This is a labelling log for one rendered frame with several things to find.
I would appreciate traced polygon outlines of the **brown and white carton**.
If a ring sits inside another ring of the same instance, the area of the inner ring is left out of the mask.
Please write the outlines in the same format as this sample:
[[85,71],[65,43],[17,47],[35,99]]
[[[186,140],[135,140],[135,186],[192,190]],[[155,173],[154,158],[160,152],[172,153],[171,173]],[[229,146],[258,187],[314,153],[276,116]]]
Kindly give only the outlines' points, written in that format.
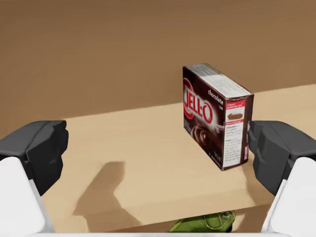
[[206,63],[182,75],[186,131],[221,170],[246,163],[254,94]]

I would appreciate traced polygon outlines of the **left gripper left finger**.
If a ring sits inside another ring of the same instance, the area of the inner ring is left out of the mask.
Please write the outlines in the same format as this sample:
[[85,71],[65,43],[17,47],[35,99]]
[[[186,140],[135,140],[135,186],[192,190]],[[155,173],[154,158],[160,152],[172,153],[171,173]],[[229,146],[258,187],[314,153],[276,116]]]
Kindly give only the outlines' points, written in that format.
[[41,197],[61,176],[66,126],[35,121],[0,139],[0,234],[54,232]]

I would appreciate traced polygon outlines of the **green and blue rectangular can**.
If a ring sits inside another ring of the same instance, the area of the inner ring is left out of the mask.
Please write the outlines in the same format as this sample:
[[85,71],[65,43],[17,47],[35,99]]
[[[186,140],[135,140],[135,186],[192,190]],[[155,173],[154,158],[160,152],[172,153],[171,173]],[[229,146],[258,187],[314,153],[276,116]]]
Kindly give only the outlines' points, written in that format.
[[205,214],[177,221],[169,233],[230,233],[236,214],[233,210]]

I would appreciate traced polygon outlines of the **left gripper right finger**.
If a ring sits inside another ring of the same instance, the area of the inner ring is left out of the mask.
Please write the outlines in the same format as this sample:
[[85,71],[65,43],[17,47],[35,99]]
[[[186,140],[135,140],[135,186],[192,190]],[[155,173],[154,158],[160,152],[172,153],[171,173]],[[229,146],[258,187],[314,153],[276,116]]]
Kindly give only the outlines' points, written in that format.
[[257,180],[274,195],[263,233],[316,233],[316,140],[280,121],[248,131]]

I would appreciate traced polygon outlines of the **pale wooden shelf unit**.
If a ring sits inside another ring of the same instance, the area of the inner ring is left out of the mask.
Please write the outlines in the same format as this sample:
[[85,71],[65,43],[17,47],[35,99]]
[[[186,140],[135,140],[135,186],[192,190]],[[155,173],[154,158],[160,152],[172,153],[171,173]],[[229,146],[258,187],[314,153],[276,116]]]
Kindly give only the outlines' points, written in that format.
[[252,161],[221,171],[183,128],[182,68],[255,94],[253,118],[316,138],[316,0],[0,0],[0,138],[67,121],[56,232],[165,232],[234,209],[259,232],[273,196]]

